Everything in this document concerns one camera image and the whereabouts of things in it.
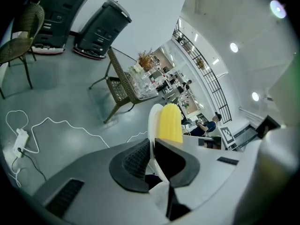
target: power adapter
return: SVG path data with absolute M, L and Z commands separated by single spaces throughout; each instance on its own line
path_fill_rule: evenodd
M 22 156 L 21 152 L 23 152 L 29 136 L 28 136 L 27 132 L 25 130 L 23 130 L 22 128 L 17 129 L 17 133 L 18 133 L 18 136 L 17 136 L 17 139 L 16 139 L 14 147 L 13 147 L 13 153 L 18 158 L 20 158 Z

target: chair leg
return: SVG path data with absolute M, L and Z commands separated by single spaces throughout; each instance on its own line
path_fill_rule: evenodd
M 134 106 L 135 106 L 135 104 L 133 104 L 132 107 L 127 112 L 130 112 Z
M 1 97 L 3 98 L 3 99 L 5 99 L 5 96 L 4 96 L 4 94 L 3 94 L 3 92 L 2 92 L 2 89 L 0 88 L 0 93 L 1 93 Z
M 107 123 L 107 121 L 118 111 L 119 108 L 120 106 L 116 104 L 104 123 Z
M 32 54 L 32 56 L 33 56 L 34 61 L 37 61 L 36 56 L 34 55 L 34 52 L 33 52 L 33 50 L 32 50 L 32 47 L 30 48 L 30 51 L 31 51 L 31 54 Z
M 89 86 L 89 89 L 91 90 L 91 89 L 92 89 L 92 86 L 94 86 L 96 83 L 98 83 L 98 82 L 100 82 L 100 81 L 102 81 L 102 80 L 104 80 L 104 79 L 105 79 L 105 77 L 99 79 L 98 81 L 95 81 L 91 86 Z
M 25 54 L 22 55 L 22 62 L 24 63 L 24 66 L 25 66 L 26 76 L 27 76 L 27 80 L 28 80 L 30 89 L 32 89 L 33 87 L 32 87 L 31 81 L 30 81 L 30 77 L 29 77 L 29 72 L 28 72 L 28 67 L 27 67 Z
M 108 67 L 107 67 L 105 76 L 104 76 L 103 78 L 99 79 L 98 81 L 95 81 L 91 86 L 89 86 L 89 89 L 90 89 L 90 90 L 92 89 L 92 86 L 94 86 L 96 83 L 98 83 L 98 82 L 100 82 L 100 81 L 102 81 L 102 80 L 104 80 L 104 79 L 107 78 L 107 75 L 108 75 L 108 72 L 109 72 L 109 68 L 111 67 L 111 64 L 112 64 L 112 62 L 110 62 L 110 63 L 108 64 Z

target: black railing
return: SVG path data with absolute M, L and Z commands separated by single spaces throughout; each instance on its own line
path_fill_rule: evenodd
M 224 95 L 224 92 L 220 86 L 220 83 L 208 65 L 207 60 L 201 54 L 201 52 L 194 46 L 194 44 L 179 30 L 178 23 L 176 24 L 173 37 L 182 46 L 182 48 L 188 53 L 194 63 L 197 65 L 205 81 L 207 82 L 211 93 L 217 103 L 220 114 L 222 115 L 223 124 L 232 121 L 229 107 Z

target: potted plant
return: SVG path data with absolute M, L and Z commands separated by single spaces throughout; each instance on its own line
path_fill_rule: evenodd
M 202 70 L 205 69 L 204 62 L 202 61 L 201 58 L 197 58 L 197 59 L 196 59 L 196 65 L 197 65 L 200 69 L 202 69 Z
M 148 72 L 152 68 L 152 49 L 150 49 L 149 52 L 147 52 L 146 50 L 144 52 L 139 52 L 138 56 L 138 63 L 145 70 L 145 72 Z

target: yellow object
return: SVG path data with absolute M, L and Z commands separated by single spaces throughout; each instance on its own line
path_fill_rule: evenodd
M 167 104 L 159 118 L 158 138 L 183 143 L 180 110 L 175 104 Z

